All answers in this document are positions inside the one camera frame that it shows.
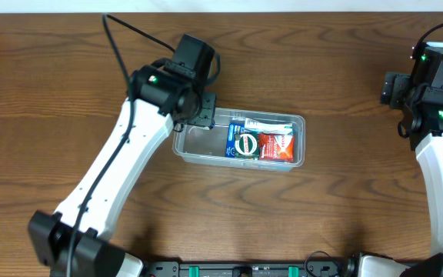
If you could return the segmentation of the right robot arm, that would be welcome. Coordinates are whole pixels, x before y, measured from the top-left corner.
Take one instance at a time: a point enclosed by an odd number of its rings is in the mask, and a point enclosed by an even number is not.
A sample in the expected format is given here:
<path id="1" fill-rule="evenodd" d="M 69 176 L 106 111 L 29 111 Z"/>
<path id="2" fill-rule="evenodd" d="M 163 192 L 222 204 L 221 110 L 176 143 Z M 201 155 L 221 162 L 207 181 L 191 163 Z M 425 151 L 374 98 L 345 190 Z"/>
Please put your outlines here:
<path id="1" fill-rule="evenodd" d="M 415 47 L 411 74 L 389 72 L 381 103 L 401 111 L 398 134 L 408 139 L 421 167 L 428 198 L 431 255 L 406 265 L 385 255 L 360 252 L 343 276 L 443 276 L 443 42 Z"/>

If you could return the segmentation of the red Panadol ActiFast box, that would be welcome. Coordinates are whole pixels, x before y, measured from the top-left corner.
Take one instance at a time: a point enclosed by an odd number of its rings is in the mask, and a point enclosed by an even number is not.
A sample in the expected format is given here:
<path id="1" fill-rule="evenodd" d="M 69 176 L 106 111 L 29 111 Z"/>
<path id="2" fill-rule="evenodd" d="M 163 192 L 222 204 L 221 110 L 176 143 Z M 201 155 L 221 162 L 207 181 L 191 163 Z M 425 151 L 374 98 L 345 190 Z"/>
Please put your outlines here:
<path id="1" fill-rule="evenodd" d="M 258 135 L 259 158 L 277 162 L 293 162 L 293 135 Z"/>

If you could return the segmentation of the white green medicine box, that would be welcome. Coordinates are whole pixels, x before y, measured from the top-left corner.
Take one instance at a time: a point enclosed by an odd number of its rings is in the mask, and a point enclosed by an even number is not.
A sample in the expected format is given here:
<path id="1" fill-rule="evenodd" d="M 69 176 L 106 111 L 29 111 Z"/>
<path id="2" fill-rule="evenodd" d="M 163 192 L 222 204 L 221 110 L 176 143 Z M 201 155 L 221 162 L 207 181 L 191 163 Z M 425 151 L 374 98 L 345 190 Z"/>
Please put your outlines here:
<path id="1" fill-rule="evenodd" d="M 264 133 L 269 135 L 292 135 L 293 126 L 291 123 L 264 123 L 257 120 L 246 118 L 244 128 L 249 132 Z"/>

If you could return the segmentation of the green Zam-Buk box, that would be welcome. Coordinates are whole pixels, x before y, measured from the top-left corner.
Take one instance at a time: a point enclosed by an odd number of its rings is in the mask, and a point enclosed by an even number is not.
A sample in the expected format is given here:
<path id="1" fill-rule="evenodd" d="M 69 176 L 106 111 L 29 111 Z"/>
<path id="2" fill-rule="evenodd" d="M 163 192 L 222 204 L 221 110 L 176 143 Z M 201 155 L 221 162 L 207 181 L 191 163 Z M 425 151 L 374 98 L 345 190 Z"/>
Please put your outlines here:
<path id="1" fill-rule="evenodd" d="M 260 148 L 257 133 L 249 132 L 236 134 L 234 147 L 234 156 L 237 159 L 259 159 Z"/>

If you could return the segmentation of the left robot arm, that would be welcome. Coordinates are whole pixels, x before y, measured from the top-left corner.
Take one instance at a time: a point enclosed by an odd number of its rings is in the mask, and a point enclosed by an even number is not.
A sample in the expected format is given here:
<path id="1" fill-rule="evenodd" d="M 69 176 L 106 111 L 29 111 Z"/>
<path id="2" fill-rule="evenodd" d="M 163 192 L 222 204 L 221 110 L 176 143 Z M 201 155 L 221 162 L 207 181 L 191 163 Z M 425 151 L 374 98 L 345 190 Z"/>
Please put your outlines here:
<path id="1" fill-rule="evenodd" d="M 145 263 L 110 243 L 125 201 L 157 147 L 186 125 L 215 125 L 215 94 L 205 87 L 219 55 L 183 35 L 171 58 L 126 77 L 128 97 L 118 121 L 83 179 L 57 209 L 37 211 L 28 233 L 52 276 L 140 276 Z"/>

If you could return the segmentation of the blue KoolFever box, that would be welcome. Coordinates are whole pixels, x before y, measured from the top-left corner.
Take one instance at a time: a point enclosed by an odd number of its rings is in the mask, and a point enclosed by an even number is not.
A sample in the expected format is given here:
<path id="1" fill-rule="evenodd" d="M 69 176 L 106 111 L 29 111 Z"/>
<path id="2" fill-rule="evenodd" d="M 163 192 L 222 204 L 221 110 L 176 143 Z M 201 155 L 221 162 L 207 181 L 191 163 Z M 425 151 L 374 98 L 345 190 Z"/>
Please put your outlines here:
<path id="1" fill-rule="evenodd" d="M 243 133 L 245 123 L 242 121 L 231 121 L 228 125 L 227 141 L 225 146 L 225 157 L 235 157 L 235 136 Z"/>

